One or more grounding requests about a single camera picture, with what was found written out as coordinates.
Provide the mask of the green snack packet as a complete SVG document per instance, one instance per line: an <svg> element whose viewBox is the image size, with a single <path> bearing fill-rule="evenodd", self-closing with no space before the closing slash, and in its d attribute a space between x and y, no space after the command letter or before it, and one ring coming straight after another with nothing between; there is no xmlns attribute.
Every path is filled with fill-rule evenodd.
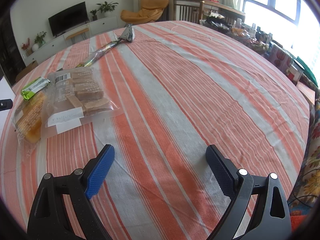
<svg viewBox="0 0 320 240"><path fill-rule="evenodd" d="M21 89L21 96L24 100L29 101L36 93L47 87L49 84L49 79L40 76Z"/></svg>

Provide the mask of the bagged sliced bread loaf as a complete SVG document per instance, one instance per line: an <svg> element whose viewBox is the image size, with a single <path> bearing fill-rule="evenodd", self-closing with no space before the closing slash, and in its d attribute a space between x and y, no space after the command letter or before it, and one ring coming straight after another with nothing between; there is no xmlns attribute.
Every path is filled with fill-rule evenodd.
<svg viewBox="0 0 320 240"><path fill-rule="evenodd" d="M12 122L18 139L30 144L35 144L40 140L42 107L46 98L45 92L37 92L30 100L23 100L17 107Z"/></svg>

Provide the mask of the clear bag brown biscuits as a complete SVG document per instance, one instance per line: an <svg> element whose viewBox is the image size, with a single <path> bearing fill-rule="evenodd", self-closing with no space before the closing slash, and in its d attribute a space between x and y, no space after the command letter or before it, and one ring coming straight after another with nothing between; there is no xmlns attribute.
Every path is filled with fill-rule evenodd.
<svg viewBox="0 0 320 240"><path fill-rule="evenodd" d="M112 86L96 68L65 69L50 73L47 78L50 84L42 107L43 139L123 113Z"/></svg>

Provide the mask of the floral patterned sofa cover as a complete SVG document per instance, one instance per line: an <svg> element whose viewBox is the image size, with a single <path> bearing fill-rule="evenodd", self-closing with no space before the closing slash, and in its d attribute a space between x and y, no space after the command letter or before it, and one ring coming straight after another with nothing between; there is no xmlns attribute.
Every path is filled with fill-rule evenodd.
<svg viewBox="0 0 320 240"><path fill-rule="evenodd" d="M319 198L319 100L315 101L315 118L310 127L303 163L287 201L290 215L307 215Z"/></svg>

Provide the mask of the black glass display cabinet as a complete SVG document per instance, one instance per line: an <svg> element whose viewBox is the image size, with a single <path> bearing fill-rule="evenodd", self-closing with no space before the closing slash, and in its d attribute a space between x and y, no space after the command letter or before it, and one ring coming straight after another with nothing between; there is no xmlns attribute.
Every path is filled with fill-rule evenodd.
<svg viewBox="0 0 320 240"><path fill-rule="evenodd" d="M10 12L6 12L1 20L1 68L11 86L16 83L17 75L25 68L15 41Z"/></svg>

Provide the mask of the brown cardboard box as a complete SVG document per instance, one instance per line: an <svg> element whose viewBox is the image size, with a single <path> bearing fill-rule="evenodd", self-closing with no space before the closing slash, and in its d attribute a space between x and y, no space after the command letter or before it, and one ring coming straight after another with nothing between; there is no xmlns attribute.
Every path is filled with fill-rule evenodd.
<svg viewBox="0 0 320 240"><path fill-rule="evenodd" d="M17 76L15 81L20 81L24 76L26 76L29 72L35 69L38 66L38 62L35 60L32 63L28 64Z"/></svg>

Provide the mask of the red flowers in vase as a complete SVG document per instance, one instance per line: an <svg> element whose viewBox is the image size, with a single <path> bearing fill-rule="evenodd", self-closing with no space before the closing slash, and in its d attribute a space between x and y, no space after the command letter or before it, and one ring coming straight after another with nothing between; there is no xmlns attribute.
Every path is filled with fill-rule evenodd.
<svg viewBox="0 0 320 240"><path fill-rule="evenodd" d="M27 41L25 43L22 43L21 48L25 52L26 56L30 56L32 54L30 38L27 38Z"/></svg>

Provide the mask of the green plant glass vase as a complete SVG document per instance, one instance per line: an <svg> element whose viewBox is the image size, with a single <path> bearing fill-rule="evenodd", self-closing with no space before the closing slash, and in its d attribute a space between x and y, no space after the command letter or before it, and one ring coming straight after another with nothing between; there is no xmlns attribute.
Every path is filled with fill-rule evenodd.
<svg viewBox="0 0 320 240"><path fill-rule="evenodd" d="M46 31L41 31L36 34L34 38L34 43L37 44L39 47L43 46L45 44L44 38L46 37L47 32Z"/></svg>

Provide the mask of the long silver snack packet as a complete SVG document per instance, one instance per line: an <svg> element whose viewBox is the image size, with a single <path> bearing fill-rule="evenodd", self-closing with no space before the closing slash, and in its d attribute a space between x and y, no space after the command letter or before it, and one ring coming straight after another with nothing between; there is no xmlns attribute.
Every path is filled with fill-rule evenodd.
<svg viewBox="0 0 320 240"><path fill-rule="evenodd" d="M91 65L95 64L101 57L103 57L109 50L117 46L120 42L121 40L116 40L102 46L100 49L96 50L87 58L85 58L84 62L79 63L76 67L90 67Z"/></svg>

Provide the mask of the small wooden bench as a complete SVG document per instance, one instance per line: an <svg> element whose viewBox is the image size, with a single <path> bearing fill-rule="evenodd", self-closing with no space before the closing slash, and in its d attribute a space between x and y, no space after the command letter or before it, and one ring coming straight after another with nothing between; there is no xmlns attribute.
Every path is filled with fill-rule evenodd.
<svg viewBox="0 0 320 240"><path fill-rule="evenodd" d="M89 28L83 28L76 32L73 32L72 34L69 34L65 37L65 40L70 40L72 44L76 44L76 37L81 36L83 40L87 39L87 33L89 33Z"/></svg>

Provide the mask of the white tv cabinet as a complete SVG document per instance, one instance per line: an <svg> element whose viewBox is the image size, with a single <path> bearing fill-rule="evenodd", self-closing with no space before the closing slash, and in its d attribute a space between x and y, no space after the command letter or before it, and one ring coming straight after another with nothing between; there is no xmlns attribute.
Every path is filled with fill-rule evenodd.
<svg viewBox="0 0 320 240"><path fill-rule="evenodd" d="M30 56L23 59L25 66L36 61L38 64L44 62L59 51L87 40L93 36L105 33L107 31L115 30L119 27L117 16L110 16L101 18L99 20L86 23L75 29L72 29L53 40L46 42L38 50L33 52Z"/></svg>

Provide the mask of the grey pyramid snack packet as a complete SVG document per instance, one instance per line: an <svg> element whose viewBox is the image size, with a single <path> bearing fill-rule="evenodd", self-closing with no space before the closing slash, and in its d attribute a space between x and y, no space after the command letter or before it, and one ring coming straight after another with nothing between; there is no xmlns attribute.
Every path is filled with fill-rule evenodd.
<svg viewBox="0 0 320 240"><path fill-rule="evenodd" d="M132 24L128 24L123 33L117 38L118 41L133 42L135 39L135 32Z"/></svg>

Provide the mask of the cluttered side table items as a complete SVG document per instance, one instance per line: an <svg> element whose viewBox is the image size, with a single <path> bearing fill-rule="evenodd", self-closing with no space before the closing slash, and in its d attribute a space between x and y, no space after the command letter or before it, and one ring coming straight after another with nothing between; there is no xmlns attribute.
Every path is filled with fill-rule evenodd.
<svg viewBox="0 0 320 240"><path fill-rule="evenodd" d="M299 58L285 50L281 44L272 39L272 34L257 32L253 28L245 28L242 25L230 25L220 14L212 14L206 19L200 20L200 25L223 33L259 55L262 55L295 85L315 94L313 98L319 101L319 88L315 84L315 77L307 65Z"/></svg>

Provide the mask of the striped orange grey tablecloth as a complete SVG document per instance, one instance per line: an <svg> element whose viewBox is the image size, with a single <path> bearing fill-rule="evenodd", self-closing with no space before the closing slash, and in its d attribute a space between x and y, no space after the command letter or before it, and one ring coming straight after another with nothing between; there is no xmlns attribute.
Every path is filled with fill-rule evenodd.
<svg viewBox="0 0 320 240"><path fill-rule="evenodd" d="M214 144L238 168L296 182L309 104L273 64L188 22L135 27L96 64L123 113L41 141L18 143L10 111L1 137L1 198L22 228L45 173L68 175L106 144L115 160L92 204L114 239L206 239L224 213L205 158Z"/></svg>

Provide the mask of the orange rocking lounge chair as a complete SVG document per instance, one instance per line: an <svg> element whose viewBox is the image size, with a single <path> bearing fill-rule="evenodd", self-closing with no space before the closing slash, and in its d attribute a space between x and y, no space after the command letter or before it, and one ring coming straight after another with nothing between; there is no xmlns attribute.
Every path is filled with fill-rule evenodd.
<svg viewBox="0 0 320 240"><path fill-rule="evenodd" d="M139 25L159 20L169 0L140 0L140 10L131 12L122 10L120 18L126 24Z"/></svg>

